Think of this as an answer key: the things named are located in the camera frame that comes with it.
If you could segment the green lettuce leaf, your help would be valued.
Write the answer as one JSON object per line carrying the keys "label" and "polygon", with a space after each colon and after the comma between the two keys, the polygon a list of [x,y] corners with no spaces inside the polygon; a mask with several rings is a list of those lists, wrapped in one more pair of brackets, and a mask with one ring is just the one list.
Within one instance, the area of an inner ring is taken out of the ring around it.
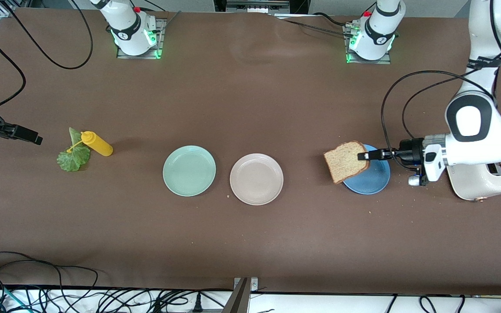
{"label": "green lettuce leaf", "polygon": [[91,150],[81,140],[81,132],[71,127],[68,132],[71,137],[71,146],[58,154],[57,164],[65,172],[77,172],[89,162]]}

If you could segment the yellow squeeze bottle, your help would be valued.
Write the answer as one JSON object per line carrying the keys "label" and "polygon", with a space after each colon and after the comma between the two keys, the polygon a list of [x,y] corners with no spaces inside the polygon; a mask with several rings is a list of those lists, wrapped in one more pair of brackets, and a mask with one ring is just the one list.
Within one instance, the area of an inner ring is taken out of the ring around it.
{"label": "yellow squeeze bottle", "polygon": [[95,150],[104,157],[112,155],[114,151],[113,147],[99,135],[92,131],[84,131],[81,132],[81,140],[72,145],[71,148],[67,149],[66,153],[71,154],[72,149],[80,143],[87,145],[90,149]]}

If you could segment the blue plate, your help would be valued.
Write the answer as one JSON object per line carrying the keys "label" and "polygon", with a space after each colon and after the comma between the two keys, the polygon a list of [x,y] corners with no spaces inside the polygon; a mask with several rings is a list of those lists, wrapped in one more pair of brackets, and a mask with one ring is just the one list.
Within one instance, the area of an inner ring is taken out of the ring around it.
{"label": "blue plate", "polygon": [[[366,162],[357,160],[357,154],[368,151],[374,151],[374,147],[363,144],[362,149],[355,148],[353,152],[347,152],[344,159],[346,168],[349,171],[363,168]],[[382,191],[388,185],[390,177],[391,170],[387,160],[372,160],[368,163],[368,168],[346,178],[342,184],[355,193],[372,195]]]}

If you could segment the beige plate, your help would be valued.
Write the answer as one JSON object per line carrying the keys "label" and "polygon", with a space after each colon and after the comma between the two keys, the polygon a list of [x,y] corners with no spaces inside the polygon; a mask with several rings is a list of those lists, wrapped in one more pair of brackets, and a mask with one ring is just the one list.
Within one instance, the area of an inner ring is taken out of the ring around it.
{"label": "beige plate", "polygon": [[248,154],[237,160],[229,175],[233,194],[244,204],[261,206],[275,200],[284,186],[284,173],[266,154]]}

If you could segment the mint green plate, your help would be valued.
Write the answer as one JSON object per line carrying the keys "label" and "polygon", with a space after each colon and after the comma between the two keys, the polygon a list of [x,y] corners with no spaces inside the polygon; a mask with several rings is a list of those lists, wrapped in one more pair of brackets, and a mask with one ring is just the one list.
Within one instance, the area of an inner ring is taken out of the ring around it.
{"label": "mint green plate", "polygon": [[216,162],[206,149],[185,145],[173,151],[165,160],[163,180],[176,195],[191,197],[202,194],[213,184]]}

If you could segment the white toaster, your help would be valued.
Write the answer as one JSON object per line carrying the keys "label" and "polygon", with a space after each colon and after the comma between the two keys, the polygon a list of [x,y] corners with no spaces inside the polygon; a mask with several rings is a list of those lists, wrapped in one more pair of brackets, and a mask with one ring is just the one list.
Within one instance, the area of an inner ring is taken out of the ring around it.
{"label": "white toaster", "polygon": [[447,173],[455,194],[469,201],[482,201],[501,196],[501,164],[457,164],[447,166]]}

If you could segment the brown table cover sheet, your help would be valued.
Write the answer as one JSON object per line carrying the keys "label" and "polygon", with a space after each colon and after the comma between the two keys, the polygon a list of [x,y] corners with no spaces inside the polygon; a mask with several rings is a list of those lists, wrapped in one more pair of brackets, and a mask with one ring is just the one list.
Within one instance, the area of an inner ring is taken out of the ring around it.
{"label": "brown table cover sheet", "polygon": [[[346,63],[344,42],[264,14],[180,13],[159,60],[116,58],[98,11],[85,11],[93,54],[63,70],[13,18],[0,47],[27,85],[0,115],[39,132],[41,145],[0,138],[0,279],[57,284],[56,265],[99,271],[99,286],[230,289],[254,276],[267,291],[501,294],[501,198],[455,196],[447,177],[407,184],[391,164],[378,194],[334,185],[323,154],[358,140],[382,148],[407,137],[401,110],[418,90],[461,74],[467,22],[406,18],[390,65]],[[77,172],[57,156],[68,129],[92,131],[114,149],[91,150]],[[166,158],[185,145],[215,159],[213,184],[197,196],[171,192]],[[280,164],[284,186],[252,206],[230,187],[248,154]]]}

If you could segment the black equipment box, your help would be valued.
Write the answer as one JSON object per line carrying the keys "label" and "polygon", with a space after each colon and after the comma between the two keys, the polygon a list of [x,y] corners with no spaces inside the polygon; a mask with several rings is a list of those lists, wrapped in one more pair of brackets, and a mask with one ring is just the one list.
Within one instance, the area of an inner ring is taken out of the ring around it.
{"label": "black equipment box", "polygon": [[310,0],[213,0],[217,12],[308,14]]}

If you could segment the aluminium frame rack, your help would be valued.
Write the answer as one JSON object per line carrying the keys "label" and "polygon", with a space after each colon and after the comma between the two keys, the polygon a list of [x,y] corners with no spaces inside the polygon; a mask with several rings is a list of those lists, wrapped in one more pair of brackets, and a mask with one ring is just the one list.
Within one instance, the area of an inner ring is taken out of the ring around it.
{"label": "aluminium frame rack", "polygon": [[17,8],[30,7],[33,0],[0,0],[0,18],[8,18]]}

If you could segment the metal clamp bracket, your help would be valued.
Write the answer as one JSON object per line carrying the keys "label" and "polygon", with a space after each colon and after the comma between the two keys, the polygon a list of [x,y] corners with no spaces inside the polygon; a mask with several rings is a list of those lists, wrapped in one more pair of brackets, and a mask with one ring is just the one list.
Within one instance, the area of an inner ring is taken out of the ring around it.
{"label": "metal clamp bracket", "polygon": [[[237,287],[239,284],[239,281],[242,279],[242,277],[235,277],[234,278],[234,289]],[[259,289],[259,279],[258,277],[249,277],[250,281],[250,291],[251,293],[256,292]]]}

